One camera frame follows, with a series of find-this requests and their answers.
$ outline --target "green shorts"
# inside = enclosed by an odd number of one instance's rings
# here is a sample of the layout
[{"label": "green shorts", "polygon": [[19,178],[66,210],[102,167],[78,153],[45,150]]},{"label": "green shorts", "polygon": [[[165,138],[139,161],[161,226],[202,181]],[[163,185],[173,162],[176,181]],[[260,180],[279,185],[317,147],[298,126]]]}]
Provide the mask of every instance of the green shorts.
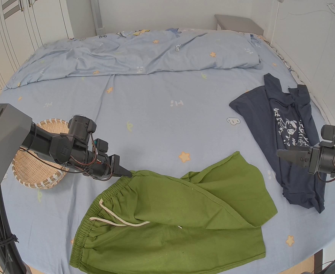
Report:
[{"label": "green shorts", "polygon": [[218,273],[265,257],[276,213],[260,171],[239,152],[181,179],[121,177],[91,204],[70,265],[92,274]]}]

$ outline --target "white headboard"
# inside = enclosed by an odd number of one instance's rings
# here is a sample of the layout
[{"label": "white headboard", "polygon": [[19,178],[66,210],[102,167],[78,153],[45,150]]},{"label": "white headboard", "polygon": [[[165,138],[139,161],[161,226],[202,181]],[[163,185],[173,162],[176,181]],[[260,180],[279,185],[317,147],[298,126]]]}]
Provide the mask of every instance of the white headboard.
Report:
[{"label": "white headboard", "polygon": [[335,0],[273,0],[264,36],[335,125]]}]

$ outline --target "wicker basket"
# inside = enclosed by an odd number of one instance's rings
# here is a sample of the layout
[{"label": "wicker basket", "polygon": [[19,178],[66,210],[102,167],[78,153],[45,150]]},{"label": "wicker basket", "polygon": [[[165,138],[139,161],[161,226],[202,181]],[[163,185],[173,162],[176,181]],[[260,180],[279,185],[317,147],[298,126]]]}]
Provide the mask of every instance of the wicker basket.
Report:
[{"label": "wicker basket", "polygon": [[[67,122],[61,119],[48,119],[39,122],[37,126],[51,133],[68,133]],[[53,162],[47,162],[55,167],[63,168]],[[18,151],[12,162],[12,170],[17,180],[26,187],[35,189],[49,189],[56,185],[64,176],[65,172],[50,167],[29,153]]]}]

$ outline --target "white drawstring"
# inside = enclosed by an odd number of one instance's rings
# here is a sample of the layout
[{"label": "white drawstring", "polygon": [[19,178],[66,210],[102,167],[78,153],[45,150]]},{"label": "white drawstring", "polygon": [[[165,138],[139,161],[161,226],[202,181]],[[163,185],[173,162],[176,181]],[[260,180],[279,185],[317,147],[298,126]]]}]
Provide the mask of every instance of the white drawstring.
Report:
[{"label": "white drawstring", "polygon": [[118,223],[114,223],[110,220],[107,220],[107,219],[102,219],[102,218],[98,218],[98,217],[90,217],[89,219],[90,220],[99,220],[101,222],[105,222],[105,223],[108,223],[108,224],[111,224],[111,225],[115,225],[115,226],[142,226],[142,225],[145,225],[147,223],[150,223],[149,221],[145,221],[145,222],[142,222],[142,223],[138,223],[138,224],[133,224],[133,223],[129,223],[125,220],[123,220],[122,218],[120,218],[118,215],[116,215],[113,211],[111,211],[110,209],[108,209],[107,207],[105,207],[103,205],[103,199],[100,199],[99,201],[99,205],[101,208],[103,208],[109,215],[111,216],[114,216],[115,218],[117,218],[119,221],[123,222],[124,224],[118,224]]}]

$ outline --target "bedside table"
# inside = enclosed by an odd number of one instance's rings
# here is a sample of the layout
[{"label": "bedside table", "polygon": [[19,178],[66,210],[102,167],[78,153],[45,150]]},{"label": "bedside table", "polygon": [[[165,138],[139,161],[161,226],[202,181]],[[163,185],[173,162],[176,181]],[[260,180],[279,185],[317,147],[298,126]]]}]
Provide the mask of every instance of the bedside table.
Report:
[{"label": "bedside table", "polygon": [[249,18],[216,14],[217,30],[234,30],[263,35],[264,30]]}]

